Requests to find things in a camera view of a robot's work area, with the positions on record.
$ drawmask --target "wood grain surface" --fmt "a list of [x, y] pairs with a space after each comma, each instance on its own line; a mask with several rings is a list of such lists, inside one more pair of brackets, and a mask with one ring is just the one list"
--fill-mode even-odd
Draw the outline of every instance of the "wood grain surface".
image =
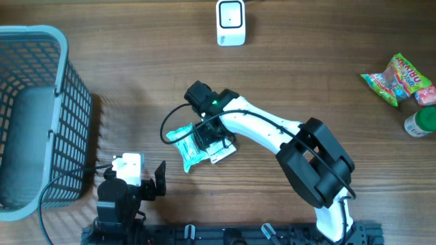
[[[387, 244], [434, 244], [436, 135], [403, 129], [419, 110], [378, 97], [360, 74], [383, 71], [401, 52], [436, 79], [434, 1], [253, 1], [247, 42], [216, 44], [215, 3], [131, 3], [0, 7], [0, 25], [52, 25], [69, 40], [69, 57], [94, 93], [90, 159], [144, 152], [149, 177], [167, 161], [168, 192], [143, 202], [147, 224], [260, 225], [314, 222], [272, 153], [239, 137], [237, 154], [183, 171], [159, 126], [196, 80], [230, 88], [277, 116], [324, 121], [356, 164], [350, 203], [357, 221], [383, 224]], [[188, 108], [166, 131], [196, 122]], [[77, 244], [96, 217], [102, 172], [83, 198], [44, 210], [55, 244]], [[0, 223], [0, 244], [44, 244], [37, 216]]]
[[216, 0], [0, 0], [0, 5], [43, 5], [43, 4], [85, 4], [85, 3], [181, 3], [216, 2]]

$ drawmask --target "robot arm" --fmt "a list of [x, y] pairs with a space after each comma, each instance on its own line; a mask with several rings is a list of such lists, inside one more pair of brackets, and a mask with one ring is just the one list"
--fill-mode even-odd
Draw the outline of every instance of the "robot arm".
[[[92, 229], [82, 230], [83, 245], [144, 244], [140, 243], [145, 213], [139, 211], [141, 201], [155, 201], [166, 194], [166, 162], [155, 171], [155, 179], [142, 180], [144, 155], [137, 152], [114, 156], [112, 167], [104, 172], [98, 186], [97, 213]], [[136, 214], [143, 216], [136, 220]]]
[[[321, 121], [311, 118], [303, 124], [285, 120], [251, 105], [234, 91], [225, 89], [217, 94], [200, 81], [188, 89], [185, 99], [203, 120], [230, 110], [244, 110], [264, 116], [298, 137], [299, 141], [293, 140], [290, 135], [269, 122], [244, 113], [222, 114], [219, 119], [208, 122], [206, 130], [202, 130], [201, 134], [196, 134], [197, 141], [202, 142], [200, 145], [203, 147], [219, 139], [219, 136], [211, 139], [211, 135], [225, 135], [227, 131], [239, 133], [263, 145], [276, 154], [294, 190], [315, 208], [317, 228], [321, 233], [333, 242], [339, 241], [343, 237], [344, 217], [347, 223], [346, 230], [351, 228], [353, 220], [349, 216], [347, 201], [343, 198], [347, 196], [347, 189], [331, 172], [327, 171], [326, 167], [321, 164], [320, 158], [346, 184], [351, 182], [354, 164]], [[204, 135], [207, 135], [208, 140], [202, 139]], [[320, 158], [314, 157], [310, 161], [306, 160], [307, 149], [299, 142], [304, 142], [312, 149], [317, 148]]]

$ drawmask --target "gray plastic basket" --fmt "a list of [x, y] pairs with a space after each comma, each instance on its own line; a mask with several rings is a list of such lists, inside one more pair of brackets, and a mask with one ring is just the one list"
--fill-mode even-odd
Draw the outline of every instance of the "gray plastic basket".
[[[91, 105], [60, 30], [0, 27], [0, 221], [28, 216], [50, 180], [84, 167]], [[83, 171], [58, 180], [43, 207], [72, 203], [82, 182]]]

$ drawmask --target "white sensor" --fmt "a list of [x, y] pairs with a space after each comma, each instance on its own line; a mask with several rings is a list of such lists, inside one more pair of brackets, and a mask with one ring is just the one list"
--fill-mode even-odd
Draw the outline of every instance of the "white sensor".
[[220, 46], [245, 43], [245, 4], [243, 0], [217, 2], [217, 42]]

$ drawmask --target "bottle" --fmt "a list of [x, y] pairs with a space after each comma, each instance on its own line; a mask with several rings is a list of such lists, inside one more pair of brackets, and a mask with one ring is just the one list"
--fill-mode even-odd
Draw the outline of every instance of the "bottle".
[[404, 122], [408, 134], [422, 137], [436, 131], [436, 108], [427, 107], [411, 115]]

